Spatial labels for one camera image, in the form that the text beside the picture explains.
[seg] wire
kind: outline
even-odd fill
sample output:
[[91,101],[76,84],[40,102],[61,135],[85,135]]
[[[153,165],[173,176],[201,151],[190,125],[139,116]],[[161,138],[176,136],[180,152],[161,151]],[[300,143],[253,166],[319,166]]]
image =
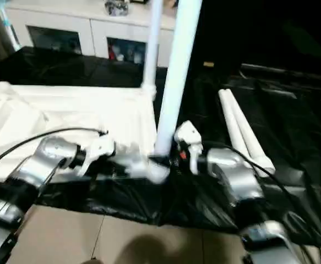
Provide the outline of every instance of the wire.
[[[215,141],[204,141],[203,145],[205,144],[211,144],[217,147],[221,147],[221,148],[227,148],[230,149],[231,151],[235,152],[236,154],[240,155],[249,165],[251,165],[252,168],[258,168],[260,171],[266,173],[274,182],[275,184],[281,189],[281,191],[285,194],[286,198],[289,200],[290,204],[294,207],[295,211],[302,217],[304,215],[304,212],[302,209],[300,209],[299,205],[297,203],[295,203],[295,201],[293,200],[292,195],[286,190],[286,188],[284,187],[284,185],[277,179],[277,177],[275,177],[273,174],[271,174],[270,172],[268,172],[265,168],[263,168],[262,166],[256,164],[255,162],[253,162],[252,160],[250,160],[249,158],[247,158],[244,154],[242,154],[241,152],[239,152],[237,149],[233,148],[232,146],[226,145],[226,144],[222,144],[219,142],[215,142]],[[260,183],[261,179],[258,176],[257,170],[254,169],[255,172],[255,178],[257,179],[257,181]],[[308,229],[310,229],[310,231],[314,232],[314,229],[312,227],[309,226],[309,224],[307,224]],[[317,246],[318,251],[319,251],[319,263],[321,264],[321,247]],[[308,250],[305,248],[305,246],[301,246],[301,249],[303,250],[303,252],[306,254],[308,260],[310,261],[310,263],[315,263],[315,261],[313,260],[313,258],[311,257],[310,253],[308,252]]]
[[55,133],[59,133],[59,132],[64,132],[64,131],[71,131],[71,130],[81,130],[81,131],[90,131],[90,132],[97,132],[99,135],[104,135],[105,132],[95,129],[95,128],[79,128],[79,127],[75,127],[75,128],[61,128],[61,129],[56,129],[56,130],[51,130],[33,137],[30,137],[29,139],[26,139],[16,145],[14,145],[13,147],[9,148],[8,150],[6,150],[5,152],[3,152],[2,154],[0,154],[0,160],[5,157],[7,154],[11,153],[12,151],[14,151],[15,149],[18,149],[20,146],[23,146],[33,140],[42,138],[44,136],[47,135],[51,135],[51,134],[55,134]]
[[238,73],[239,73],[239,74],[241,75],[241,77],[243,77],[244,79],[246,79],[246,80],[248,79],[248,78],[242,73],[242,71],[239,70]]

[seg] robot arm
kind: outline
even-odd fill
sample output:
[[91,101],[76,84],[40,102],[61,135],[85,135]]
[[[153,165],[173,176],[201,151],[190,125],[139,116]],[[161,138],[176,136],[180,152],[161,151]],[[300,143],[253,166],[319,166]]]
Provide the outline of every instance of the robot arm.
[[122,166],[130,178],[148,178],[161,183],[169,167],[157,164],[139,154],[116,149],[115,142],[103,135],[82,150],[61,137],[44,138],[34,154],[21,162],[8,178],[0,183],[0,264],[6,263],[17,242],[15,232],[25,214],[44,191],[59,169],[75,169],[84,176],[91,164],[105,159]]
[[240,155],[226,148],[204,150],[200,134],[189,121],[178,128],[175,141],[180,153],[177,164],[195,175],[209,175],[225,187],[248,251],[245,264],[301,264],[284,226],[269,219],[255,171]]
[[5,263],[17,242],[15,232],[57,169],[83,164],[85,151],[60,137],[46,137],[0,183],[0,263]]

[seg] white pvc pipe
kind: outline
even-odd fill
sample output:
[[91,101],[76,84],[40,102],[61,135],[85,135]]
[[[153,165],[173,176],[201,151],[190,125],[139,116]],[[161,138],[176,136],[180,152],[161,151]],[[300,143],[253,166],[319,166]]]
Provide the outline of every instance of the white pvc pipe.
[[157,155],[170,153],[201,6],[202,0],[179,2],[155,143]]
[[249,155],[260,166],[262,166],[263,168],[268,170],[270,173],[274,174],[275,167],[274,167],[273,163],[271,162],[270,158],[265,155],[258,139],[256,138],[251,126],[249,125],[246,117],[244,116],[234,95],[232,94],[230,89],[227,89],[226,92],[229,96],[229,99],[230,99],[229,102],[230,102],[233,114],[234,114],[237,124],[240,128],[243,139],[246,143]]
[[230,136],[231,145],[239,152],[249,158],[246,144],[244,143],[240,128],[236,122],[235,116],[230,105],[230,95],[225,90],[219,91],[222,111],[224,113],[227,131]]
[[159,32],[161,26],[163,0],[153,0],[151,23],[146,47],[143,82],[141,88],[149,92],[153,98],[156,94],[155,74],[158,57]]

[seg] white frame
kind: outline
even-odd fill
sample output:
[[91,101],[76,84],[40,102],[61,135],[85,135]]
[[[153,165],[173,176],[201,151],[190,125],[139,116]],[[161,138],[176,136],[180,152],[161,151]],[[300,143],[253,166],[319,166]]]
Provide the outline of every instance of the white frame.
[[[109,21],[91,20],[94,37],[95,55],[108,58],[107,38],[132,40],[147,43],[149,28],[130,24],[114,23]],[[170,60],[173,31],[160,30],[158,63],[160,67],[167,67]]]
[[95,55],[89,19],[9,8],[6,12],[21,46],[34,47],[27,26],[37,26],[77,32],[82,54]]

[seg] black plastic sheet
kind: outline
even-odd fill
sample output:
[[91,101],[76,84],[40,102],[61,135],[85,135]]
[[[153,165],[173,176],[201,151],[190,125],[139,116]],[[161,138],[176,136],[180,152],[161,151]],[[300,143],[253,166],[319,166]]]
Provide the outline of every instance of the black plastic sheet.
[[[159,69],[156,119],[165,76],[166,69]],[[142,68],[24,48],[0,64],[0,80],[12,84],[138,87]],[[293,242],[321,246],[321,90],[239,78],[231,78],[222,87],[232,89],[272,159],[276,177],[303,208],[301,216],[281,190],[265,178],[264,192],[272,217],[291,230]],[[189,119],[204,141],[229,144],[217,97],[219,88],[201,79],[188,81],[178,123]],[[222,186],[215,179],[175,171],[163,185],[129,179],[50,184],[38,203],[155,225],[237,231]],[[308,226],[314,229],[313,234]]]

